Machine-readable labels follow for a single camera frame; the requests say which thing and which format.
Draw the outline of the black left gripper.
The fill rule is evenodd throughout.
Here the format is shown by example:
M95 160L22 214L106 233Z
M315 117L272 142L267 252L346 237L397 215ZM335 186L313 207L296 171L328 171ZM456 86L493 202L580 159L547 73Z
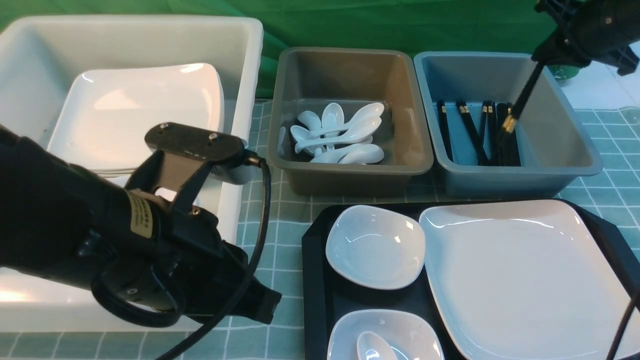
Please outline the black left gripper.
M214 214L198 207L182 213L136 193L109 202L90 246L103 260L90 290L108 312L149 328L181 317L205 324L218 315L272 322L281 294L259 282L243 249L222 240Z

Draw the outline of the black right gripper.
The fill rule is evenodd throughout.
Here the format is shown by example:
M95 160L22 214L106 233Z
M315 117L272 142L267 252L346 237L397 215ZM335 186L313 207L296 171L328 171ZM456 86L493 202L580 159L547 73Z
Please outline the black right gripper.
M550 16L556 28L531 55L547 66L585 68L598 62L626 76L639 65L631 44L640 38L638 0L538 0L537 13Z

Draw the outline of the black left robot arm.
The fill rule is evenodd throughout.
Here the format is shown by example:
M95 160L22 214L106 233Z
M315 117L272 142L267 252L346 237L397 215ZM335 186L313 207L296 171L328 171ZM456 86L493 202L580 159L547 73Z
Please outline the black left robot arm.
M115 317L167 328L181 317L271 323L281 294L222 239L195 200L208 178L240 185L266 161L242 139L178 123L151 128L147 158L124 186L1 130L1 266L90 291Z

